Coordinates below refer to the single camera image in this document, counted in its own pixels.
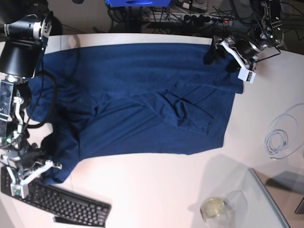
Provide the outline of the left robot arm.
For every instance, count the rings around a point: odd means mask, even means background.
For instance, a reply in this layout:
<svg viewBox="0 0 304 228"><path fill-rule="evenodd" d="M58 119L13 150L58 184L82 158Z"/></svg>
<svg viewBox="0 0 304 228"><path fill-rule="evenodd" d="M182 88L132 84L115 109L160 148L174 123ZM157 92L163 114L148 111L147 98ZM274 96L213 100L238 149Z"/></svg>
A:
<svg viewBox="0 0 304 228"><path fill-rule="evenodd" d="M233 0L229 3L237 21L248 26L249 31L244 33L236 30L226 37L214 36L203 62L205 65L211 65L217 58L225 58L225 53L231 51L236 56L227 65L227 71L235 72L244 68L253 72L256 64L260 62L258 53L269 47L278 49L282 44L280 1L250 0L249 6L253 16L249 22L239 16Z"/></svg>

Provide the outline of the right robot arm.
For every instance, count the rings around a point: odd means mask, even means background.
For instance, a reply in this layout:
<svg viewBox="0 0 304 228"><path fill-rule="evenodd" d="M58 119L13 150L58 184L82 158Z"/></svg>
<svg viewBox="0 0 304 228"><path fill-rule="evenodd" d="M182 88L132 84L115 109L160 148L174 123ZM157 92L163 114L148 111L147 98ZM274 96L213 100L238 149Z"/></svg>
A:
<svg viewBox="0 0 304 228"><path fill-rule="evenodd" d="M46 0L2 0L0 23L5 33L0 54L0 147L8 161L4 163L17 177L29 176L44 165L46 153L28 143L29 129L42 127L51 117L57 99L54 77L44 69L43 56L52 29L53 12ZM28 79L48 77L53 97L48 113L38 124L24 120L32 99Z"/></svg>

